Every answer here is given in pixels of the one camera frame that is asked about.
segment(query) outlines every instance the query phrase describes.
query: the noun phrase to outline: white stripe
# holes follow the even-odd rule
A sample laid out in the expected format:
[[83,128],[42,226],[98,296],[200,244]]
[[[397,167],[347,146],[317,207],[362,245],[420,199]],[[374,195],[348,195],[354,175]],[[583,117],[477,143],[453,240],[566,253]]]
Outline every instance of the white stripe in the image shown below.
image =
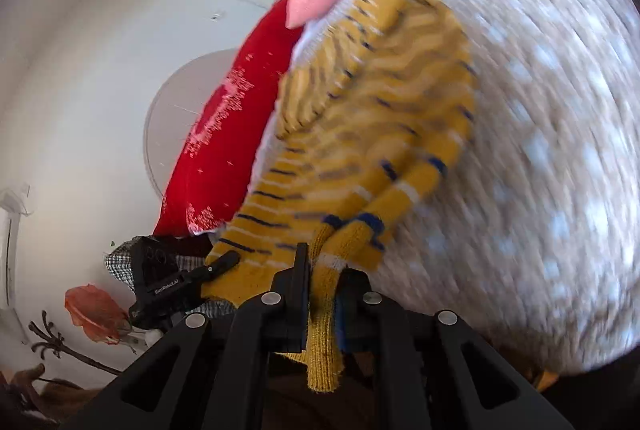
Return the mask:
[[409,197],[409,200],[412,203],[417,204],[420,202],[420,193],[418,193],[418,191],[408,182],[400,181],[399,183],[396,183],[396,188],[400,191],[404,191],[404,194]]
[[366,188],[363,188],[360,185],[358,185],[355,188],[353,188],[353,191],[354,191],[354,193],[357,193],[359,196],[361,196],[365,201],[367,201],[369,203],[373,199],[373,196],[370,193],[370,191],[367,190]]
[[449,136],[450,139],[452,139],[456,143],[458,143],[459,146],[464,146],[465,145],[465,140],[462,139],[462,137],[460,137],[460,134],[458,132],[456,132],[455,130],[449,130],[447,135]]
[[283,163],[286,163],[288,165],[294,165],[294,166],[302,166],[303,164],[306,163],[306,161],[304,159],[287,159],[286,157],[278,157],[278,159],[276,159],[276,161],[281,161]]
[[271,267],[277,267],[278,269],[289,269],[289,267],[291,267],[290,265],[278,262],[277,260],[267,260],[265,264],[270,265]]
[[292,213],[291,209],[273,209],[272,207],[263,206],[258,203],[252,203],[251,201],[245,202],[244,205],[257,207],[258,209],[263,209],[264,211],[268,211],[269,213],[281,213],[283,215],[288,215],[289,213]]
[[269,181],[267,179],[261,179],[260,181],[263,184],[269,185],[269,186],[277,186],[279,188],[290,188],[291,185],[284,185],[282,183],[277,183],[276,181]]
[[336,271],[342,271],[347,263],[339,256],[332,255],[331,253],[320,253],[320,256],[318,257],[318,260],[316,260],[314,266],[316,265],[335,269]]
[[309,200],[322,200],[322,199],[342,199],[343,197],[351,193],[350,188],[340,188],[339,190],[316,190],[310,191],[306,194]]
[[259,238],[260,240],[266,240],[269,242],[278,242],[280,241],[279,238],[274,237],[274,236],[264,236],[264,235],[256,235],[255,233],[252,233],[251,231],[247,231],[246,229],[242,229],[241,227],[238,226],[230,226],[227,231],[237,231],[238,233],[242,233],[243,235],[248,235],[248,236],[253,236],[254,238]]

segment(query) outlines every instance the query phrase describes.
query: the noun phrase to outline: white pattern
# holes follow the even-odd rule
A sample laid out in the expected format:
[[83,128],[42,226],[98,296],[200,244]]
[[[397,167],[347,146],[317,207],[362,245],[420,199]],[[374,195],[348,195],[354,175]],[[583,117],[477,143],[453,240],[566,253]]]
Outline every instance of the white pattern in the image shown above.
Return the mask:
[[507,70],[511,73],[511,76],[519,82],[531,82],[531,74],[520,60],[511,60],[507,65]]
[[314,263],[314,266],[320,265],[322,267],[328,267],[329,269],[335,269],[336,271],[342,271],[347,263],[344,259],[331,253],[320,253],[320,256]]
[[278,262],[277,260],[267,260],[265,262],[265,264],[270,265],[271,267],[277,267],[278,269],[288,269],[289,267],[291,267],[290,265],[287,265],[283,262]]
[[225,95],[216,111],[207,119],[202,128],[198,128],[200,121],[196,121],[189,132],[183,153],[189,154],[192,158],[197,155],[202,145],[209,144],[213,132],[222,129],[222,121],[229,116],[231,111],[242,110],[242,99],[244,99],[246,92],[254,87],[252,83],[244,79],[244,69],[230,70],[222,85],[225,89]]
[[546,169],[549,166],[549,141],[544,134],[537,129],[524,145],[524,153],[531,164],[537,169]]
[[554,240],[561,240],[569,235],[569,223],[564,212],[560,211],[553,216],[549,231]]
[[305,197],[310,201],[330,201],[343,199],[348,197],[351,193],[351,188],[340,188],[338,190],[314,190],[306,193]]
[[288,165],[293,165],[293,166],[302,166],[306,162],[304,159],[288,159],[286,157],[278,157],[276,161],[280,163],[285,163]]
[[447,239],[441,231],[433,231],[426,238],[426,243],[431,254],[442,255],[447,251]]
[[451,139],[458,146],[463,147],[465,145],[465,140],[462,139],[462,136],[455,130],[449,130],[449,132],[447,133],[447,136],[449,136],[449,139]]
[[558,261],[553,259],[547,259],[543,262],[544,274],[547,280],[552,280],[560,276],[560,268],[558,267]]
[[192,235],[201,235],[202,233],[213,231],[224,222],[224,220],[214,216],[210,206],[207,206],[196,215],[196,209],[193,204],[189,204],[187,207],[186,221],[189,233]]
[[526,107],[520,101],[515,100],[511,103],[511,113],[518,121],[531,123],[531,116],[529,115],[529,112],[527,112]]
[[548,68],[557,70],[560,68],[560,61],[556,52],[548,45],[537,45],[534,55],[540,63],[545,64]]
[[407,181],[400,181],[396,183],[396,188],[398,188],[398,190],[400,191],[403,191],[412,203],[417,204],[420,202],[420,193],[418,193],[418,191]]
[[611,95],[611,90],[607,84],[604,74],[599,68],[594,68],[589,72],[589,82],[598,92],[603,95]]
[[602,161],[600,161],[600,156],[598,155],[598,151],[595,146],[591,144],[583,146],[582,158],[584,159],[584,164],[591,174],[591,177],[599,179],[604,175]]
[[238,233],[242,233],[243,235],[252,236],[254,238],[258,238],[259,240],[266,240],[267,242],[279,242],[280,241],[280,239],[275,237],[275,236],[256,235],[255,233],[252,233],[251,231],[248,231],[246,229],[242,229],[241,227],[238,227],[238,226],[235,226],[235,225],[230,225],[227,228],[227,231],[237,231]]
[[370,191],[367,190],[366,188],[363,188],[361,185],[357,185],[355,188],[353,188],[353,191],[354,193],[357,193],[359,196],[361,196],[368,203],[370,203],[373,198]]
[[270,181],[269,179],[263,179],[260,181],[264,185],[276,186],[278,188],[290,188],[291,185],[284,185],[282,183],[278,183],[276,181]]
[[589,228],[600,236],[606,236],[609,232],[609,217],[604,203],[589,203],[584,213],[587,217]]
[[283,215],[288,215],[289,213],[292,213],[291,209],[274,209],[273,207],[263,206],[262,204],[254,203],[253,201],[246,201],[244,205],[257,207],[258,209],[268,211],[269,213],[281,213]]

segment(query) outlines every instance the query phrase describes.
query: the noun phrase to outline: white spotted fabric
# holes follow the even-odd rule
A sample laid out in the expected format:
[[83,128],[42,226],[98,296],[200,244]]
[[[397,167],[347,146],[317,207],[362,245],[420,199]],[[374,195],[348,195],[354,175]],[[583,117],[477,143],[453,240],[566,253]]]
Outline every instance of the white spotted fabric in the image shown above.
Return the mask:
[[613,360],[640,340],[638,12],[444,1],[475,50],[475,140],[372,285],[410,309],[452,309],[556,372]]

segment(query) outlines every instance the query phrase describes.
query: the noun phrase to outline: blue stripe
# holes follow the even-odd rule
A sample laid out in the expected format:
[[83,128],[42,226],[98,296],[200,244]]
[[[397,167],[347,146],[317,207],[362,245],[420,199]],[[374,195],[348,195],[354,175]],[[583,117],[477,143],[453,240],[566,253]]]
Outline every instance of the blue stripe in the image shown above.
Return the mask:
[[386,106],[387,108],[391,108],[391,103],[389,103],[388,101],[385,101],[381,97],[375,96],[375,100],[378,102],[378,104],[382,106]]
[[398,174],[389,161],[381,161],[380,165],[382,166],[382,169],[385,171],[386,176],[389,177],[390,180],[395,181],[398,179]]
[[476,71],[474,70],[474,68],[471,65],[469,65],[468,63],[466,63],[466,61],[459,61],[458,63],[461,64],[463,67],[465,67],[466,70],[471,72],[471,74],[473,74],[474,76],[478,75],[478,74],[476,74]]
[[431,166],[434,166],[437,169],[437,171],[440,172],[440,175],[442,175],[442,177],[447,176],[447,165],[443,163],[440,159],[438,159],[437,157],[429,157],[427,161]]
[[322,219],[322,222],[329,224],[334,229],[340,229],[344,225],[344,222],[337,215],[327,215]]
[[462,112],[462,115],[466,117],[469,121],[474,120],[474,115],[471,112],[469,112],[465,107],[463,107],[462,105],[459,105],[458,109]]
[[269,197],[270,199],[276,199],[276,201],[284,201],[285,198],[273,193],[267,193],[266,191],[254,191],[254,195],[261,195],[263,197]]
[[290,249],[291,251],[295,251],[296,250],[296,247],[293,244],[278,243],[278,244],[276,244],[276,247],[278,249]]
[[256,224],[265,225],[267,227],[289,227],[289,224],[274,224],[271,222],[267,222],[263,219],[258,219],[258,217],[254,217],[253,215],[246,215],[244,213],[238,213],[236,215],[238,219],[251,220],[251,222],[255,222]]
[[270,255],[271,251],[268,251],[266,249],[254,249],[252,247],[248,247],[242,244],[238,244],[237,242],[234,242],[233,240],[229,240],[228,238],[219,238],[218,242],[224,242],[225,244],[230,245],[231,247],[234,247],[236,249],[241,249],[242,251],[246,251],[247,253],[260,253],[263,255]]
[[380,242],[379,240],[375,239],[375,238],[372,238],[369,243],[379,251],[385,251],[386,250],[385,245],[382,242]]
[[359,21],[356,20],[356,18],[349,15],[344,15],[344,17],[347,18],[349,21],[355,23],[356,27],[358,28],[358,31],[360,31],[362,34],[367,34],[367,29],[365,29],[364,26]]
[[380,235],[385,230],[385,223],[373,213],[361,213],[353,220],[359,220],[367,224],[375,236]]
[[289,172],[286,170],[279,170],[277,168],[272,168],[269,170],[272,174],[280,174],[280,175],[296,175],[296,172]]
[[410,126],[407,126],[407,125],[404,125],[404,124],[400,124],[400,127],[401,127],[401,128],[403,128],[403,129],[405,129],[405,130],[407,130],[407,132],[409,132],[411,135],[415,135],[415,136],[420,137],[420,136],[418,135],[418,132],[416,132],[416,131],[415,131],[413,128],[411,128]]

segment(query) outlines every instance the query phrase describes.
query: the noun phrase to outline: red fabric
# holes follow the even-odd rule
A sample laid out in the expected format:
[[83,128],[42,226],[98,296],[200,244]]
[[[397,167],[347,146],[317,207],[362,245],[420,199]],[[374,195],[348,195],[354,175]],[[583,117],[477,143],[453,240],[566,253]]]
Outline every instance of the red fabric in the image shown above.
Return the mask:
[[210,231],[242,205],[280,76],[302,34],[302,28],[285,27],[286,12],[287,0],[280,0],[263,16],[191,127],[154,235]]

